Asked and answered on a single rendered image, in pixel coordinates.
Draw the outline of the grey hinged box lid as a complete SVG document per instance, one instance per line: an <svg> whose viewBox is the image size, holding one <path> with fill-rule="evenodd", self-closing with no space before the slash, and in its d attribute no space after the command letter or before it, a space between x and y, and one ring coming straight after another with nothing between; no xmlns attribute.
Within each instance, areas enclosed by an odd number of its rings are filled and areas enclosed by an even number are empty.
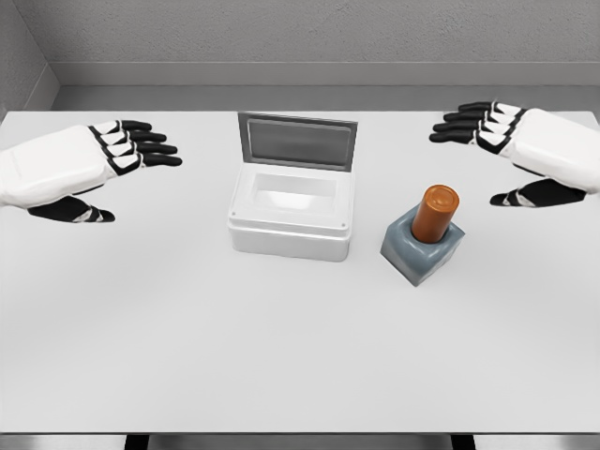
<svg viewBox="0 0 600 450"><path fill-rule="evenodd" d="M258 112L237 114L243 160L349 173L358 124Z"/></svg>

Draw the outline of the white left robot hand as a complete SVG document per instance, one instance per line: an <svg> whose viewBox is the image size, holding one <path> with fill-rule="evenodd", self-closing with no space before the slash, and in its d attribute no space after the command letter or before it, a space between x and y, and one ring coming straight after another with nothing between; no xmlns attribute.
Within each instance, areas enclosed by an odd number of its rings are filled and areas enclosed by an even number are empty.
<svg viewBox="0 0 600 450"><path fill-rule="evenodd" d="M67 223L113 222L79 196L142 168L178 167L178 149L151 124L112 120L76 125L0 151L0 207Z"/></svg>

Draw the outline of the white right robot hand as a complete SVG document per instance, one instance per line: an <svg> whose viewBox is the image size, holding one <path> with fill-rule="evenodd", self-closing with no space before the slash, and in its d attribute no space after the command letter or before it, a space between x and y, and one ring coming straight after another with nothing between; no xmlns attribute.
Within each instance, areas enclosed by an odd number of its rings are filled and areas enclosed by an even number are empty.
<svg viewBox="0 0 600 450"><path fill-rule="evenodd" d="M600 193L600 130L499 101L462 104L432 128L433 143L475 145L539 180L492 196L495 206L550 207Z"/></svg>

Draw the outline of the white rectangular storage box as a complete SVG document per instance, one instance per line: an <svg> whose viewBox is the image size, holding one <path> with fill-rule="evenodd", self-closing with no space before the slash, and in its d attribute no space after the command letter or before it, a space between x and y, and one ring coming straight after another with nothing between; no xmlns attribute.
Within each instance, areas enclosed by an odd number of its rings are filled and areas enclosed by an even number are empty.
<svg viewBox="0 0 600 450"><path fill-rule="evenodd" d="M351 242L353 200L351 172L244 163L228 213L232 246L342 262Z"/></svg>

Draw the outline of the grey bottle with orange cap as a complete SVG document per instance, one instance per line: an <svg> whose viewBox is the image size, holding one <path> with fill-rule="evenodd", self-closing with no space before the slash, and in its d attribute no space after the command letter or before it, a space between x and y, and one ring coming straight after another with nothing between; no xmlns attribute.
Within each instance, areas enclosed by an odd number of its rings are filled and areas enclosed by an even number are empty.
<svg viewBox="0 0 600 450"><path fill-rule="evenodd" d="M465 232L452 221L458 206L452 188L433 185L419 204L387 227L381 254L413 286L448 262L463 240Z"/></svg>

